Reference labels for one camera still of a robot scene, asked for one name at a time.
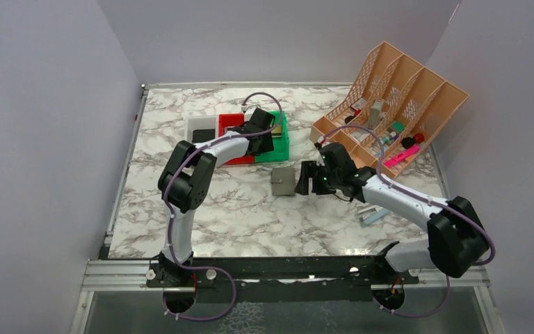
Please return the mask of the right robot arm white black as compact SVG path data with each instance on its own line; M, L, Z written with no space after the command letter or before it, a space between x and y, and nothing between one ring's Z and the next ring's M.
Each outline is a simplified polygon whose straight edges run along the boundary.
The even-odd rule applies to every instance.
M338 191L350 200L377 205L417 225L427 235L420 241L394 243L378 253L380 269L405 272L437 269L461 277L493 249L469 200L429 196L399 184L370 166L357 167L344 146L318 149L320 158L301 163L295 192L329 195Z

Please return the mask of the green plastic bin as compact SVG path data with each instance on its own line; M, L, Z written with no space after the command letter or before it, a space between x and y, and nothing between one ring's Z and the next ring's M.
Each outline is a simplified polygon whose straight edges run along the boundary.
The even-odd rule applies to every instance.
M271 162L281 162L288 161L290 158L290 139L289 131L287 127L287 117L286 113L283 113L282 121L279 126L282 127L283 136L281 138L273 138L274 150L271 152L266 152L256 156L254 158L255 163L271 163Z

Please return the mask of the black card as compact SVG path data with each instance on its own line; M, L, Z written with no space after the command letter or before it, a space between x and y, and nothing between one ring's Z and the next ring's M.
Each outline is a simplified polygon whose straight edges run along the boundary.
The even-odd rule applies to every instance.
M192 143L204 143L216 137L215 129L195 129L192 131Z

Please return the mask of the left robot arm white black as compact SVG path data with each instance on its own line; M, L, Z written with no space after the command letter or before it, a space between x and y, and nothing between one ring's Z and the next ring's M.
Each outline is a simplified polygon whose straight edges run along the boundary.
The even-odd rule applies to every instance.
M230 127L223 135L203 143L180 141L158 181L168 208L165 244L159 267L175 280L183 280L191 268L191 235L195 210L206 198L217 167L245 156L274 150L272 131L280 120L256 108L249 120Z

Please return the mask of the grey card holder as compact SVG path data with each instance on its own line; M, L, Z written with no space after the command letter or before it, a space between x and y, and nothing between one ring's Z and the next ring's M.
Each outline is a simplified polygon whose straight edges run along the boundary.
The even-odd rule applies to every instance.
M278 167L272 169L270 184L272 195L294 196L296 186L296 172L293 167Z

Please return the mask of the white plastic bin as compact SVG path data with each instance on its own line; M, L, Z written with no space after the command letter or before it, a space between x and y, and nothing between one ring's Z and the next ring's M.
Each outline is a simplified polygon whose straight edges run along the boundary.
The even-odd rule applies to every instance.
M205 143L217 137L218 116L192 116L185 119L184 139L190 143Z

